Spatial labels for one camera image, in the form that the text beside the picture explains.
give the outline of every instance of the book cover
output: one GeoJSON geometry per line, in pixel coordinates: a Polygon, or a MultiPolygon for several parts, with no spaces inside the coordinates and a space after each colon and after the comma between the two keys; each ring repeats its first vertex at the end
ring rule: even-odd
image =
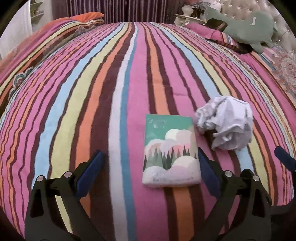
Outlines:
{"type": "Polygon", "coordinates": [[[146,115],[143,184],[189,186],[200,180],[192,118],[146,115]]]}

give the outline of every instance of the plush whale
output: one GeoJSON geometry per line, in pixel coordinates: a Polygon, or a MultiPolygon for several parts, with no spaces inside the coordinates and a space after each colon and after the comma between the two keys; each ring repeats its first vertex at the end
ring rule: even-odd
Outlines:
{"type": "Polygon", "coordinates": [[[262,43],[266,43],[270,48],[274,46],[271,37],[276,26],[273,20],[261,11],[250,14],[243,21],[227,17],[209,7],[205,11],[205,17],[207,21],[214,18],[226,22],[228,25],[223,31],[224,33],[239,43],[250,44],[258,53],[263,53],[262,43]]]}

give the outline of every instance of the striped quilt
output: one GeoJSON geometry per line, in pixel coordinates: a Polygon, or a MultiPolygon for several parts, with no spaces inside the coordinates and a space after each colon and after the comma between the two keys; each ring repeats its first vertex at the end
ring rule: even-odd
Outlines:
{"type": "MultiPolygon", "coordinates": [[[[60,177],[98,149],[107,156],[105,165],[81,203],[102,236],[107,241],[189,241],[216,199],[203,182],[188,188],[142,185],[145,115],[192,117],[218,95],[250,103],[252,141],[240,151],[214,151],[210,137],[197,133],[197,145],[223,170],[239,175],[251,169],[273,204],[291,200],[291,173],[273,151],[280,145],[295,156],[296,110],[267,69],[256,72],[232,50],[189,29],[139,22],[81,31],[31,70],[20,67],[71,24],[28,48],[27,57],[1,82],[7,85],[11,76],[23,73],[19,84],[11,83],[14,92],[5,95],[0,120],[0,206],[19,233],[24,235],[36,177],[60,177]]],[[[57,202],[71,232],[61,199],[57,202]]],[[[237,205],[238,199],[223,231],[237,205]]]]}

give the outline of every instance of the striped bedspread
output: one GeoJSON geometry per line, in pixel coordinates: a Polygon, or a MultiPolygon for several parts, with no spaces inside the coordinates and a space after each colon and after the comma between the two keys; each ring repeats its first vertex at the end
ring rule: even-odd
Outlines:
{"type": "MultiPolygon", "coordinates": [[[[145,115],[194,116],[218,95],[250,103],[252,141],[240,151],[213,151],[210,137],[197,133],[197,145],[224,170],[239,175],[251,169],[273,204],[286,204],[293,196],[291,174],[273,151],[280,145],[295,156],[296,111],[266,69],[262,76],[232,50],[174,25],[113,23],[83,33],[33,66],[5,105],[0,205],[24,235],[36,177],[60,177],[99,149],[107,156],[105,165],[81,203],[104,238],[189,241],[216,199],[204,183],[159,189],[142,185],[145,115]]],[[[238,199],[224,231],[237,205],[238,199]]]]}

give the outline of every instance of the crumpled paper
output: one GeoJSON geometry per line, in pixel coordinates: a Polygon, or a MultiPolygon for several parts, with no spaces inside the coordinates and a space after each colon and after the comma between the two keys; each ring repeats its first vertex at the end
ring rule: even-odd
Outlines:
{"type": "Polygon", "coordinates": [[[217,96],[195,112],[195,123],[203,134],[216,130],[212,148],[242,149],[251,142],[253,113],[250,104],[232,96],[217,96]]]}

